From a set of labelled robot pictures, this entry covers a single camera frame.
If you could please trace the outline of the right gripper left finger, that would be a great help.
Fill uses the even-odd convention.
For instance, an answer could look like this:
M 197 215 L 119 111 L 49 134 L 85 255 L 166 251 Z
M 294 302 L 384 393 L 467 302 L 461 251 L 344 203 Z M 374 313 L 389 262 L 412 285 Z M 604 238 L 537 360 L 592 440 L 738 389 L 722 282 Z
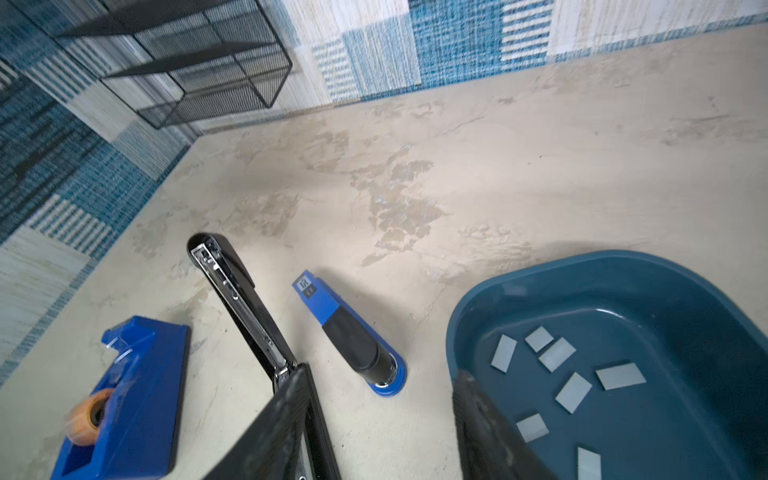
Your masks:
M 208 479 L 339 479 L 311 368 L 300 364 L 277 388 Z

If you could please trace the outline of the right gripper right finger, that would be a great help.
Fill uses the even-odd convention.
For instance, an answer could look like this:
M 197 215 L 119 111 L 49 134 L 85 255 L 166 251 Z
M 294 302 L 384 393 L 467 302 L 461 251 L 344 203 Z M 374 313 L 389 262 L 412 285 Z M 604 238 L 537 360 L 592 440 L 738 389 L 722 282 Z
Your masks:
M 477 380 L 460 370 L 452 380 L 452 406 L 465 479 L 553 479 Z

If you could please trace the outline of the blue and black stapler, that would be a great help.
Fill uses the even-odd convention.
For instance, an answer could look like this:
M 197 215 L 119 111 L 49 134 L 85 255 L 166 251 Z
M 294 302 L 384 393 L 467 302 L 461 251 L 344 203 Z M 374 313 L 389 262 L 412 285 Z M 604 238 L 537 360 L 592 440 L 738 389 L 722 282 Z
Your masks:
M 374 393 L 391 397 L 403 389 L 405 360 L 322 278 L 305 270 L 293 288 L 347 364 Z

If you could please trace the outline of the grey staple strip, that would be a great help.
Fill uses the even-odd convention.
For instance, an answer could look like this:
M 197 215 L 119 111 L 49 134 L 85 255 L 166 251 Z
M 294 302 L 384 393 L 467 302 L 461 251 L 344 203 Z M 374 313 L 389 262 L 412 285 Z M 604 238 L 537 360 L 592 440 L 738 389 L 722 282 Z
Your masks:
M 516 423 L 525 443 L 530 443 L 549 434 L 549 429 L 539 413 L 530 415 Z
M 555 401 L 569 414 L 574 414 L 593 385 L 574 372 L 555 396 Z
M 645 384 L 645 376 L 633 362 L 597 369 L 595 374 L 605 391 Z
M 543 326 L 538 327 L 525 337 L 525 342 L 533 350 L 534 353 L 540 352 L 553 341 L 554 337 Z
M 517 344 L 518 342 L 516 339 L 501 334 L 491 359 L 491 367 L 506 374 L 514 356 Z
M 601 480 L 601 455 L 579 446 L 577 448 L 577 478 L 578 480 Z
M 576 351 L 577 349 L 567 339 L 561 337 L 549 346 L 538 360 L 548 372 L 554 373 Z

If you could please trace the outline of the teal plastic tray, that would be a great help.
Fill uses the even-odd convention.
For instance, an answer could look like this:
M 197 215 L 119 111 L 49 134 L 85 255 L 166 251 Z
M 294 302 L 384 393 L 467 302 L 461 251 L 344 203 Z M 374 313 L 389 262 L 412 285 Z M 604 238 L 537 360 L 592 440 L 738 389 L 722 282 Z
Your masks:
M 538 327 L 554 341 L 525 342 Z M 491 367 L 501 334 L 518 344 Z M 557 339 L 577 351 L 554 373 L 538 357 Z M 539 413 L 530 443 L 560 479 L 579 446 L 606 479 L 763 479 L 767 475 L 767 339 L 724 293 L 653 255 L 609 250 L 484 281 L 450 317 L 446 356 L 469 372 L 512 426 Z M 636 363 L 645 384 L 605 391 L 597 369 Z M 555 396 L 574 373 L 592 385 L 574 414 Z

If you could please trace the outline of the blue tape dispenser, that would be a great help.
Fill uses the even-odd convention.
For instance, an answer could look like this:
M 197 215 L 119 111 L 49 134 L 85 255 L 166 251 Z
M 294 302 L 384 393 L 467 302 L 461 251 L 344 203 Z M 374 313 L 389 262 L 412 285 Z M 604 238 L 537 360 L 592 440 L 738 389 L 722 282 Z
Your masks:
M 175 465 L 191 328 L 134 316 L 106 330 L 117 352 L 71 410 L 54 479 L 160 479 Z

